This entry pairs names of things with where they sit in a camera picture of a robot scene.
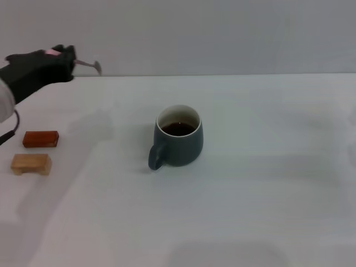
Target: table surface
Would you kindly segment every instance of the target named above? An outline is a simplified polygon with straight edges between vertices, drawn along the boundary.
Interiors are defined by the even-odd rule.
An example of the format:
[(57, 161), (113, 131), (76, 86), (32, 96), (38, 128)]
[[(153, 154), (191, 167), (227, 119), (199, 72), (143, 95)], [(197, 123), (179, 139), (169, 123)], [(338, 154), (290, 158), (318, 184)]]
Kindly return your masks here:
[[(152, 172), (155, 117), (177, 103), (200, 113), (203, 152)], [(1, 267), (354, 267), (356, 75), (85, 77), (18, 111), (0, 149)], [(22, 147), (42, 130), (56, 148)], [(49, 177), (12, 174), (31, 152)]]

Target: wooden block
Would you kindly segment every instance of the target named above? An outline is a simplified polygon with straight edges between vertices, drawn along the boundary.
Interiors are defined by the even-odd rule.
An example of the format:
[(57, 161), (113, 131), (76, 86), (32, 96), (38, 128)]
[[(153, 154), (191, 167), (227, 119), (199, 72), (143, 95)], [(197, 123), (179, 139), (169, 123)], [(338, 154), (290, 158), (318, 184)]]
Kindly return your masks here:
[(11, 169), (16, 175), (25, 172), (48, 175), (51, 167), (52, 160), (48, 154), (15, 154), (11, 164)]
[(56, 147), (60, 135), (57, 131), (26, 132), (23, 146), (31, 147)]

